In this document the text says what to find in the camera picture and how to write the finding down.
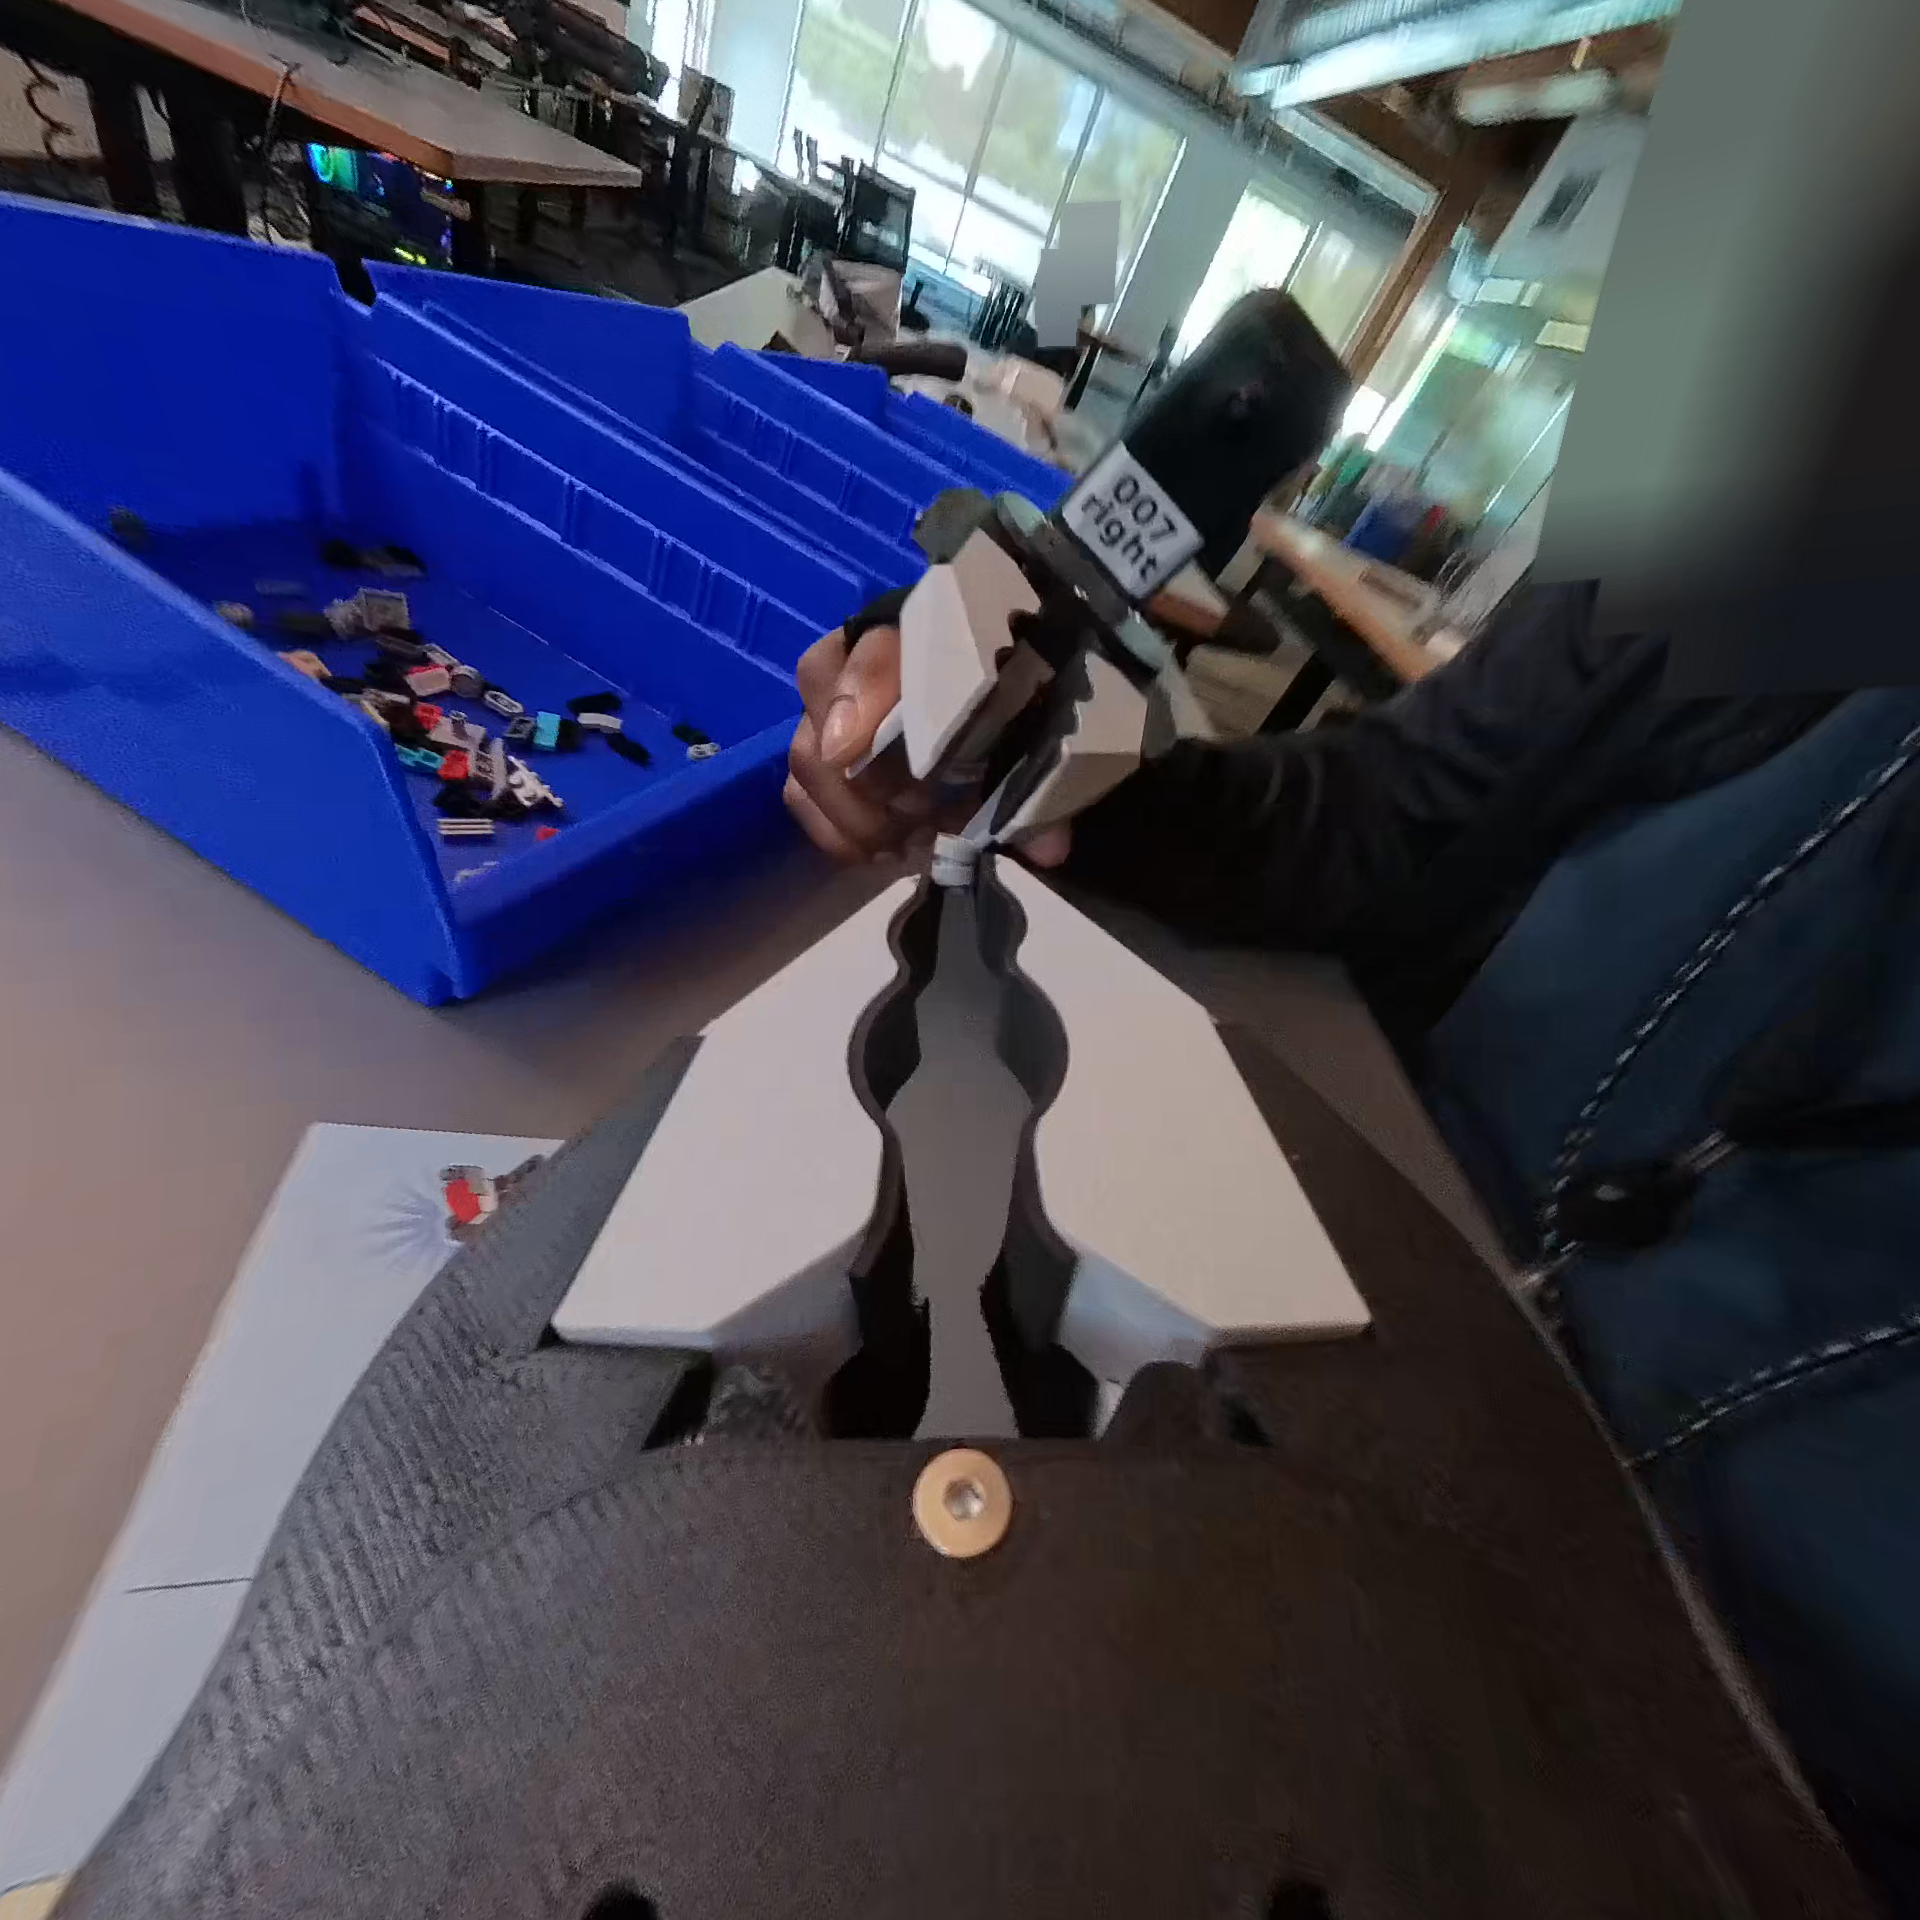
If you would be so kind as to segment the equipment workbench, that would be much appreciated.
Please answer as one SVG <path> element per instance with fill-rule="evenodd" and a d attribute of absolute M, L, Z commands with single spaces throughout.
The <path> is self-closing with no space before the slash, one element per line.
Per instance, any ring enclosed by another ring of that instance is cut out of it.
<path fill-rule="evenodd" d="M 284 140 L 386 154 L 450 187 L 450 267 L 497 265 L 488 189 L 625 193 L 647 175 L 502 99 L 378 56 L 369 42 L 318 38 L 207 2 L 3 2 L 3 52 L 77 78 L 93 112 L 109 201 L 163 211 L 140 99 L 163 104 L 171 180 L 185 224 L 251 236 L 247 180 L 270 211 Z"/>

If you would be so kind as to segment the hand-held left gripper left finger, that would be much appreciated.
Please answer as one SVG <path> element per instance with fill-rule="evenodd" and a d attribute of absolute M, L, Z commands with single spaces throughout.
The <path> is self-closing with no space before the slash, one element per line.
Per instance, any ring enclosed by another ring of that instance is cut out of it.
<path fill-rule="evenodd" d="M 716 1014 L 551 1333 L 775 1372 L 829 1434 L 913 1434 L 931 1307 L 890 1108 L 921 1067 L 936 958 L 934 885 L 894 881 Z"/>

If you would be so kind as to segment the person's right forearm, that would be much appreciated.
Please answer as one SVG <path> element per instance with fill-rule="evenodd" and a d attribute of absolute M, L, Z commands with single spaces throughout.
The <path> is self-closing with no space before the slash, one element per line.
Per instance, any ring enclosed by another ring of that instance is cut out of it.
<path fill-rule="evenodd" d="M 1194 940 L 1353 953 L 1448 881 L 1536 881 L 1598 798 L 1612 644 L 1598 581 L 1526 589 L 1349 723 L 1181 737 L 1069 828 L 1054 870 Z"/>

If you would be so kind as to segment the pile of loose bricks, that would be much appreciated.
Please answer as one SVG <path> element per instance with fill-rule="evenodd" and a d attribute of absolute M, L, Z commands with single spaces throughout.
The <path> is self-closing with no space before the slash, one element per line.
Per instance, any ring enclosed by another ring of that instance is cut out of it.
<path fill-rule="evenodd" d="M 716 753 L 419 548 L 306 522 L 168 526 L 111 507 L 109 538 L 266 655 L 386 734 L 423 826 L 491 863 L 554 842 Z"/>

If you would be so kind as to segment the person's right hand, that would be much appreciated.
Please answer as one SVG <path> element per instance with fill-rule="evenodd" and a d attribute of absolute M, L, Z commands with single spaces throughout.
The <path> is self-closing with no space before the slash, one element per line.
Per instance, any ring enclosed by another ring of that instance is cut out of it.
<path fill-rule="evenodd" d="M 785 802 L 804 836 L 841 868 L 894 868 L 959 831 L 979 789 L 913 780 L 876 734 L 901 695 L 901 635 L 876 615 L 814 641 L 796 664 L 804 703 L 790 737 Z"/>

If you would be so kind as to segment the grey work desk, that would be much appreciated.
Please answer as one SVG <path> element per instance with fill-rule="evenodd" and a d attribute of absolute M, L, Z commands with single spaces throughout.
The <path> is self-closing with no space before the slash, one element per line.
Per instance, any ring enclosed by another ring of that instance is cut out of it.
<path fill-rule="evenodd" d="M 246 1246 L 318 1124 L 564 1140 L 885 881 L 794 836 L 557 967 L 420 1009 L 15 734 L 3 737 L 3 1764 L 58 1673 Z M 1331 962 L 1188 951 L 1092 906 L 1259 1030 L 1506 1278 L 1502 1244 Z M 894 1112 L 921 1281 L 970 1299 L 1018 1101 L 970 935 Z"/>

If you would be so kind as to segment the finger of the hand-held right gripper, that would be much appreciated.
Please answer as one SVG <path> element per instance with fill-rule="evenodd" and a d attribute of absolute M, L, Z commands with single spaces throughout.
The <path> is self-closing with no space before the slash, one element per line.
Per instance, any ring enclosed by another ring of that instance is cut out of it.
<path fill-rule="evenodd" d="M 994 849 L 1066 826 L 1179 737 L 1181 676 L 1168 664 L 1136 683 L 1118 664 L 1070 664 L 1044 692 L 1041 722 L 994 793 Z"/>
<path fill-rule="evenodd" d="M 1041 655 L 1011 634 L 1038 609 L 1017 559 L 936 561 L 901 604 L 901 749 L 913 780 L 986 759 L 1041 692 Z"/>

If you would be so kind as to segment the toy building instruction booklet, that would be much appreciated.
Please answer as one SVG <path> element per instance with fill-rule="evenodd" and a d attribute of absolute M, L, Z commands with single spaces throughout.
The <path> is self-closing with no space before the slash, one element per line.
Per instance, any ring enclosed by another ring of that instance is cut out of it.
<path fill-rule="evenodd" d="M 300 1469 L 457 1246 L 440 1172 L 505 1174 L 551 1148 L 551 1136 L 304 1134 L 8 1764 L 3 1915 L 45 1910 L 194 1705 Z"/>

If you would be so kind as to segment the person's navy hoodie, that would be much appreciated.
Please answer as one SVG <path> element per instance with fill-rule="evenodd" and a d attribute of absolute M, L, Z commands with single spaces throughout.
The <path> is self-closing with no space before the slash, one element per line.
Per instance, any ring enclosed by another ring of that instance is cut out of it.
<path fill-rule="evenodd" d="M 1424 1057 L 1821 1813 L 1917 1915 L 1917 692 L 1590 831 Z"/>

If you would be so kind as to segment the rainbow-lit computer tower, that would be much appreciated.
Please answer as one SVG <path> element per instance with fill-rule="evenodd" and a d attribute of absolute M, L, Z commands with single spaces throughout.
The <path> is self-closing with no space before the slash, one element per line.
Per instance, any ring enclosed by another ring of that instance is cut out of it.
<path fill-rule="evenodd" d="M 306 140 L 304 201 L 318 243 L 405 267 L 455 267 L 467 201 L 455 183 L 391 154 Z"/>

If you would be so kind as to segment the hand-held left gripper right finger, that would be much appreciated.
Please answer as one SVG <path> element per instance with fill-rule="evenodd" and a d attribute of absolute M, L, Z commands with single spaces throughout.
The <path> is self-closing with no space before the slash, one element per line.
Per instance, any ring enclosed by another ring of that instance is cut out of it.
<path fill-rule="evenodd" d="M 1369 1333 L 1216 1014 L 1036 874 L 979 874 L 977 935 L 1029 1098 L 1007 1312 L 1092 1423 L 1154 1363 Z"/>

